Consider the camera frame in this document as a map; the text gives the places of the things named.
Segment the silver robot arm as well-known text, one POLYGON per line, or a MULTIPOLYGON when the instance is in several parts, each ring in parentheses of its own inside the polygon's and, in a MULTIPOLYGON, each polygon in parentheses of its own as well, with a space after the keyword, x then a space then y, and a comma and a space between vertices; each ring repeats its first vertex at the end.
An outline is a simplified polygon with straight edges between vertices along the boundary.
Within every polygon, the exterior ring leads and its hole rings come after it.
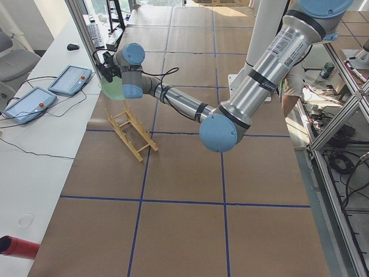
POLYGON ((251 126, 251 118, 265 99, 273 94, 287 73, 314 44, 335 40, 338 24, 351 1, 262 1, 244 67, 231 75, 230 97, 211 107, 163 83, 163 75, 145 73, 145 51, 130 43, 115 54, 104 53, 96 69, 104 80, 119 77, 119 95, 138 99, 151 95, 179 114, 200 124, 203 145, 213 152, 232 149, 251 126))

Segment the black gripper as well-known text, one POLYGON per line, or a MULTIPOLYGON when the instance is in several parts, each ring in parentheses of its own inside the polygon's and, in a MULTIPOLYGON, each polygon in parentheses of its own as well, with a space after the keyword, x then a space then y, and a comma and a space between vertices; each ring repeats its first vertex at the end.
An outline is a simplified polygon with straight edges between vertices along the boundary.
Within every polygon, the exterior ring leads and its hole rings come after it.
POLYGON ((108 83, 112 82, 112 78, 119 77, 119 66, 115 64, 114 57, 114 55, 106 51, 103 53, 103 63, 99 60, 96 61, 97 69, 108 83))

